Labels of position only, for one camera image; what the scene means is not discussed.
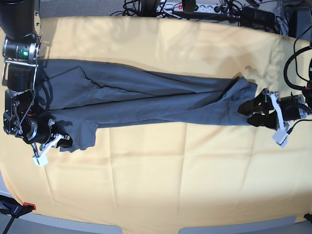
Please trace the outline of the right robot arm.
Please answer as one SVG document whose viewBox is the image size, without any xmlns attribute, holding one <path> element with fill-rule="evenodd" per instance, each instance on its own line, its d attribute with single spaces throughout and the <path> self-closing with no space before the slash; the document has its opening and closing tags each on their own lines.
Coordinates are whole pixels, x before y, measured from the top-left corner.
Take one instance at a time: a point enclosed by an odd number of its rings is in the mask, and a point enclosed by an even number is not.
<svg viewBox="0 0 312 234">
<path fill-rule="evenodd" d="M 36 78 L 42 36 L 37 0 L 2 0 L 0 27 L 5 33 L 2 44 L 4 67 L 1 75 L 5 91 L 3 129 L 8 135 L 31 145 L 36 165 L 48 163 L 51 148 L 72 145 L 69 135 L 56 122 L 41 114 L 35 104 Z"/>
</svg>

